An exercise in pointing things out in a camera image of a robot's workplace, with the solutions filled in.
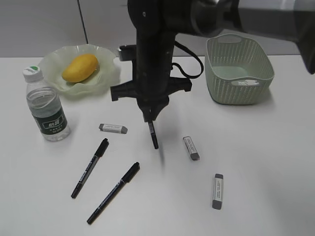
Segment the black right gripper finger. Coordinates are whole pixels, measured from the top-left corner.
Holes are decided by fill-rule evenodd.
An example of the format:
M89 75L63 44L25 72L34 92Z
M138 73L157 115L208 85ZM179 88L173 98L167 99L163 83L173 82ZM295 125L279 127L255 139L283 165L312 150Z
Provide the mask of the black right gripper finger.
M151 120L156 120L159 113L169 104L169 97L163 97L150 103Z
M151 121L151 105L141 98L137 98L137 105L143 114L144 122L150 122Z

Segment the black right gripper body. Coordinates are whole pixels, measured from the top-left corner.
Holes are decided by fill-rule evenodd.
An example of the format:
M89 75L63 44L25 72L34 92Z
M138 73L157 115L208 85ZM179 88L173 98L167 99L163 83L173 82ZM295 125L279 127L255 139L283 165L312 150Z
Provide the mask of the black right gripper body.
M174 47L189 55L192 52L175 38L176 33L164 29L136 29L136 59L131 61L132 80L110 88L112 101L129 97L152 102L177 91L190 91L192 77L172 58ZM171 76L174 66L183 77Z

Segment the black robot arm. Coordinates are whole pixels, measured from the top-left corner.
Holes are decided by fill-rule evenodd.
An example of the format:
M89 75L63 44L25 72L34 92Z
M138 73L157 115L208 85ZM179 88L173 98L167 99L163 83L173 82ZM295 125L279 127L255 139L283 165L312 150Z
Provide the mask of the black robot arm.
M312 0L129 0L136 44L119 48L132 62L132 80L110 88L113 101L135 98L145 122L154 121L188 76L171 77L177 34L202 37L234 30L294 42L309 73L315 72L315 3Z

